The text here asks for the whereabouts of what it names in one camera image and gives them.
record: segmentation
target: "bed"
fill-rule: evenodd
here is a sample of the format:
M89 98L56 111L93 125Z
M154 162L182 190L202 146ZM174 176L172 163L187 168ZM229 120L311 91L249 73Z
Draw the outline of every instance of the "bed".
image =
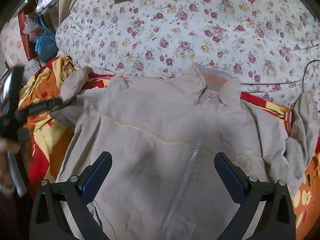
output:
M320 26L300 0L78 0L57 30L79 66L126 76L179 75L192 62L242 81L242 91L283 106L319 58ZM304 89L319 102L319 63Z
M39 100L58 97L63 81L75 71L77 67L67 55L48 62L22 89L20 107ZM106 87L112 77L114 77L113 74L91 73L83 89ZM241 98L277 117L290 134L292 109L257 98L249 93L242 93ZM29 167L29 180L31 181L30 193L34 197L42 179L55 182L73 132L52 119L48 112L30 117L26 127L32 133L34 162ZM319 152L320 139L314 157L305 172L303 183L292 200L297 216L297 239L303 239L308 234L320 214Z

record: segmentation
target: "screw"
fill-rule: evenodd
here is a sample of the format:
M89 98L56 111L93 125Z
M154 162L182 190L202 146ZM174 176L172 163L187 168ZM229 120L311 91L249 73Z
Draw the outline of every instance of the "screw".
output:
M251 176L249 176L249 180L251 182L257 182L258 178L256 176L251 175Z
M42 186L45 186L48 184L48 180L47 179L44 179L43 181L41 181L41 185Z
M281 186L284 186L284 185L285 185L285 181L284 181L283 179L280 179L280 180L279 180L279 184L280 184Z
M78 176L71 176L69 180L71 182L76 182L78 180Z

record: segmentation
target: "zipper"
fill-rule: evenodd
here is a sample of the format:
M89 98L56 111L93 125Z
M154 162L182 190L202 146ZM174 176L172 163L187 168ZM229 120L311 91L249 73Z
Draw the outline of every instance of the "zipper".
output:
M186 183L187 183L187 181L188 181L188 179L189 179L189 176L190 176L191 168L192 168L193 163L194 163L194 161L195 161L195 159L196 159L196 157L197 157L197 154L198 154L199 151L200 151L200 147L201 147L201 139L199 139L198 142L197 142L196 149L194 150L193 154L191 155L189 164L188 164L188 166L187 166L186 172L184 173L183 180L182 180L182 183L181 183L181 185L180 185L180 187L179 187L179 190L178 190L177 194L175 195L175 197L174 197L174 199L173 199L173 201L172 201L172 203L171 203L171 206L170 206L168 212L167 212L166 215L165 215L164 223L163 223L162 228L161 228L161 232L160 232L159 239L162 238L163 232L164 232L164 229L165 229L165 226L166 226L167 223L168 223L168 220L169 220L169 218L170 218L170 215L171 215L171 213L172 213L172 210L173 210L173 208L175 207L175 205L177 204L178 199L179 199L179 197L180 197L180 195L181 195L184 187L186 186Z

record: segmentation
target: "jacket sleeve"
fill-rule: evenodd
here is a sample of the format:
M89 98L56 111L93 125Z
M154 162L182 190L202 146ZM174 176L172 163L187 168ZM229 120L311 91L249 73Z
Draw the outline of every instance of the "jacket sleeve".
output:
M284 158L288 162L292 181L290 192L295 193L303 180L304 171L314 154L319 135L319 117L311 91L298 98L293 109L290 137L285 141Z
M62 84L60 97L63 104L55 107L51 112L50 116L62 123L70 130L74 131L77 121L83 113L83 105L76 105L77 95L88 82L88 74L92 70L89 67L73 72Z

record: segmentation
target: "stitching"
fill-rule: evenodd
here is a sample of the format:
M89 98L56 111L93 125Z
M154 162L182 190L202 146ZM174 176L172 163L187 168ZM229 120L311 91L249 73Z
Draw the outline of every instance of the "stitching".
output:
M134 129L137 129L137 130L139 130L139 131L142 131L142 132L144 132L145 134L147 134L148 136L150 136L150 137L152 137L152 138L154 138L154 139L156 139L157 141L159 141L159 142L162 142L162 143L164 143L164 144L169 144L169 145L172 145L172 144L184 144L184 145L186 145L186 146L190 146L190 144L189 143L185 143L185 142L170 142L171 140L168 140L168 139L166 139L166 138L164 138L164 137L162 137L161 135L159 135L159 134L156 134L155 132L152 132L150 129L148 129L147 127L144 127L144 126L142 126L142 125L139 125L139 124L134 124L134 123L130 123L130 122L121 122L121 123L123 123L123 124L129 124L129 125L123 125L123 124L121 124L119 121L117 122L114 118L112 118L112 117L109 117L109 116L105 116L105 115L100 115L101 117L104 117L104 118L106 118L106 119L109 119L109 120L111 120L113 123L115 123L115 124L117 124L117 125L119 125L119 126L121 126L121 127L126 127L126 128L134 128Z
M150 129L148 129L148 128L142 126L142 125L139 125L139 124L133 124L133 123L130 123L130 122L123 122L123 123L125 123L125 124L130 124L130 125L123 125L123 124L120 123L120 121L116 121L116 120L115 120L114 118L112 118L112 117L108 117L108 116L101 115L101 114L100 114L100 116L103 117L103 118L109 119L111 122L113 122L113 123L115 123L115 124L117 124L117 125L119 125L119 126L121 126L121 127L134 128L134 129L137 129L137 130L139 130L139 131L142 131L142 132L145 133L146 135L154 138L155 140L157 140L157 141L159 141L159 142L161 142L161 143L163 143L163 144L167 144L167 145L183 144L183 145L185 145L185 146L191 146L191 143L190 143L190 142L188 142L188 143L186 143L186 142L170 142L170 140L168 140L168 139L166 139L166 138L164 138L164 137L162 137L162 136L160 136L160 135L152 132ZM205 150L203 150L203 149L202 149L200 152L201 152L201 153L205 153L205 154L207 154L207 155L210 155L210 156L213 157L213 158L214 158L214 157L216 156L216 154L217 154L217 153L213 153L213 152L211 152L211 151L205 151ZM246 163L246 164L239 163L239 158L244 158L244 160L245 160L247 163ZM235 160L235 159L230 159L230 160L231 160L231 162L232 162L234 165L239 166L241 169L246 170L246 171L252 171L251 163L247 161L247 158L246 158L245 155L237 156L236 160Z

